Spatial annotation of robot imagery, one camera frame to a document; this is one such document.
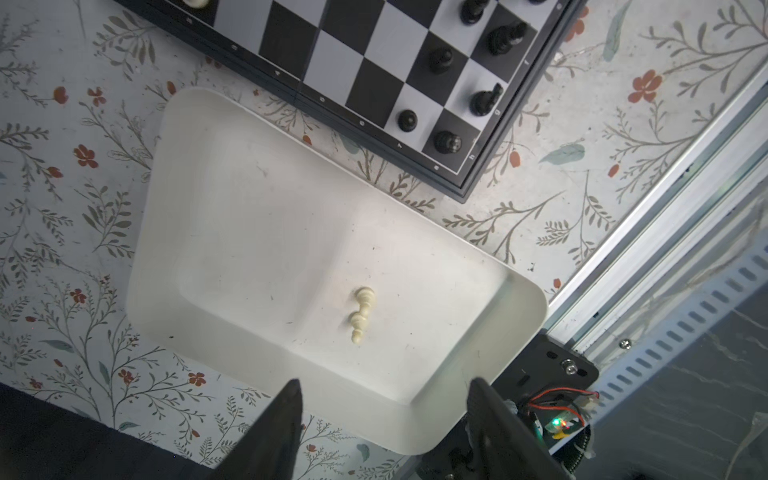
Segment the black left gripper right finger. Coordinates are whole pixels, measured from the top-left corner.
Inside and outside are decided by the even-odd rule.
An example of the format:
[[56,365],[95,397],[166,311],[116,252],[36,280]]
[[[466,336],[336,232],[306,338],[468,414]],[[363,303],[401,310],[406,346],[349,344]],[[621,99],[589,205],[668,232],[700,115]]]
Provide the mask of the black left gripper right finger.
[[467,426],[476,479],[565,479],[567,472],[482,378],[469,384]]

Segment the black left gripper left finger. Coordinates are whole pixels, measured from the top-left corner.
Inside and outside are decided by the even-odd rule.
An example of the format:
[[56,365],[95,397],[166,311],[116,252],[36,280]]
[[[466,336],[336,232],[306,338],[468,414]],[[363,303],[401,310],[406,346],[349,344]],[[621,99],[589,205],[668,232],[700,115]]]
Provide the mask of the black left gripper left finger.
[[291,479],[301,438],[303,397],[292,379],[209,475],[210,479]]

